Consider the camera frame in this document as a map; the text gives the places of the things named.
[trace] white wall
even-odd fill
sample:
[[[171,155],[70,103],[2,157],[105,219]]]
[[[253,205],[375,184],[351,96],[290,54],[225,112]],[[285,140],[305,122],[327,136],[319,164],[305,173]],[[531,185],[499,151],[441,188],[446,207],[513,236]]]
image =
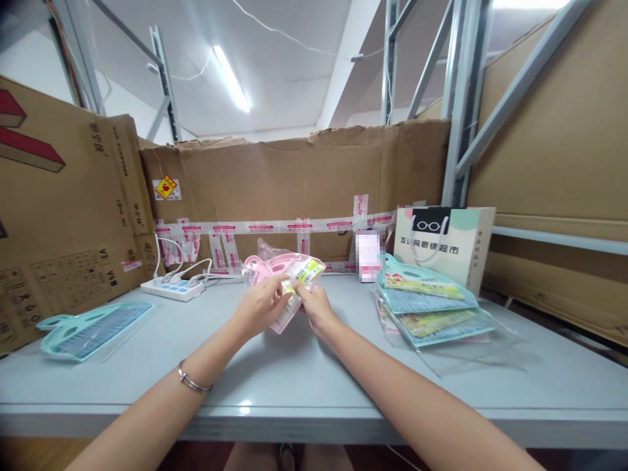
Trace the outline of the white wall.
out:
[[[223,137],[244,137],[250,142],[269,142],[280,141],[282,139],[295,139],[297,137],[307,137],[311,133],[316,132],[315,126],[305,126],[302,128],[283,128],[265,131],[253,131],[249,133],[233,133],[223,135],[207,135],[198,139],[222,139]]]
[[[0,54],[0,73],[46,95],[73,103],[56,45],[38,31],[32,31]],[[104,97],[108,90],[105,78],[98,71],[96,75]],[[137,133],[146,137],[157,110],[131,95],[116,82],[109,82],[112,92],[105,102],[107,115],[130,114],[135,120]],[[183,140],[196,139],[187,130],[182,129],[181,134]],[[166,117],[163,118],[153,141],[161,145],[172,142]]]
[[[417,114],[425,109],[424,106],[419,107]],[[391,124],[405,121],[408,119],[408,113],[410,107],[407,108],[395,108],[392,110]],[[353,113],[347,120],[347,127],[351,126],[381,126],[381,110],[377,111],[364,111],[363,113]]]

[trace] power strip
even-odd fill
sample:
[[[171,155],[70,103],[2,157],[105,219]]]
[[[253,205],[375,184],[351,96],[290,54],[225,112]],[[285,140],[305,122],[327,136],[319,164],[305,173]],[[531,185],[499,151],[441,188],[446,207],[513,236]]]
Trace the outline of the power strip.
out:
[[[190,287],[188,286],[187,280],[182,280],[176,285],[170,283],[159,285],[162,279],[163,277],[159,277],[156,280],[146,281],[139,285],[139,287],[143,292],[183,302],[194,299],[205,291],[205,283],[196,283],[194,286]]]

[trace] pink brush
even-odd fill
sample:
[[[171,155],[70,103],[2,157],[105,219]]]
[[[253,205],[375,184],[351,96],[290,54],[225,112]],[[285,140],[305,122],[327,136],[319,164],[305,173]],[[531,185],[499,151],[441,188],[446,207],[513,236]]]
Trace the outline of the pink brush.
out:
[[[244,266],[254,272],[251,284],[256,285],[257,283],[261,282],[262,280],[266,278],[270,278],[274,275],[280,275],[282,273],[285,273],[291,266],[293,266],[293,264],[297,264],[299,262],[306,262],[308,259],[312,259],[316,261],[318,264],[320,264],[322,267],[324,267],[324,264],[318,258],[310,257],[309,255],[297,254],[297,253],[277,255],[276,257],[271,258],[267,262],[263,261],[261,258],[259,258],[256,255],[252,255],[244,261]],[[293,268],[293,270],[291,271],[298,270],[299,268],[300,267],[297,266],[296,268]],[[309,280],[308,284],[312,283],[316,278],[318,278],[319,275],[320,274],[314,275],[314,277]],[[290,281],[285,281],[283,285],[283,294],[286,294],[288,292],[292,293],[292,297],[288,301],[288,305],[286,306],[286,308],[284,308],[277,322],[275,322],[275,324],[270,326],[270,328],[273,329],[278,334],[283,332],[283,330],[286,328],[286,325],[288,325],[288,323],[296,314],[296,312],[299,310],[299,307],[301,307],[301,304],[302,304],[301,298],[299,297],[298,294],[295,293],[294,288],[292,287],[292,284],[290,283]]]
[[[301,254],[284,254],[277,255],[267,262],[263,261],[257,255],[251,255],[244,261],[244,266],[253,270],[253,281],[251,284],[257,285],[261,280],[270,278],[274,275],[281,275],[286,271],[290,264],[297,260]]]

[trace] pink dustpan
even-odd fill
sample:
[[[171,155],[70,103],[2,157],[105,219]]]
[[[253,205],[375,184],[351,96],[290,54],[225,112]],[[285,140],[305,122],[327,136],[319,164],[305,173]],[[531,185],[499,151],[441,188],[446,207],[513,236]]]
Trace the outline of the pink dustpan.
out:
[[[263,261],[257,255],[251,255],[244,261],[244,266],[253,270],[255,274],[253,275],[252,285],[256,285],[261,280],[265,278],[270,278],[274,275],[281,275],[285,273],[288,267],[295,261],[303,258],[307,258],[308,255],[303,254],[283,254],[277,255],[276,257],[271,258],[267,262]]]

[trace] metal shelf frame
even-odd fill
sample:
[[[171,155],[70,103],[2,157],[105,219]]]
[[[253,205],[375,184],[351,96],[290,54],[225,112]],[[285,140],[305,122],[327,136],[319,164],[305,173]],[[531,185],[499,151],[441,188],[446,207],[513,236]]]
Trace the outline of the metal shelf frame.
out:
[[[391,122],[394,109],[398,34],[412,8],[420,7],[421,3],[421,1],[408,1],[400,14],[399,0],[386,1],[381,97],[382,124]],[[480,158],[511,113],[521,103],[543,68],[592,3],[593,0],[571,0],[557,12],[541,41],[478,131],[488,38],[493,16],[492,0],[449,0],[408,115],[408,119],[414,119],[417,116],[438,56],[449,37],[441,117],[451,120],[451,135],[443,181],[442,206],[463,207],[466,204],[472,165]],[[493,233],[592,251],[628,255],[628,243],[621,241],[503,227],[495,227]]]
[[[94,63],[90,55],[88,41],[80,25],[81,21],[76,6],[76,0],[51,0],[51,2],[57,12],[67,46],[70,49],[73,67],[77,70],[78,85],[80,88],[79,93],[82,98],[82,103],[76,103],[76,105],[105,116],[104,102],[96,79],[96,70],[94,69]],[[123,34],[133,41],[157,68],[162,91],[164,93],[164,100],[160,105],[146,139],[152,141],[155,138],[162,123],[162,118],[165,115],[170,125],[173,142],[182,140],[170,72],[168,70],[164,43],[159,28],[157,26],[150,28],[150,38],[152,42],[152,49],[150,49],[103,3],[102,0],[91,0],[91,2],[97,6]]]

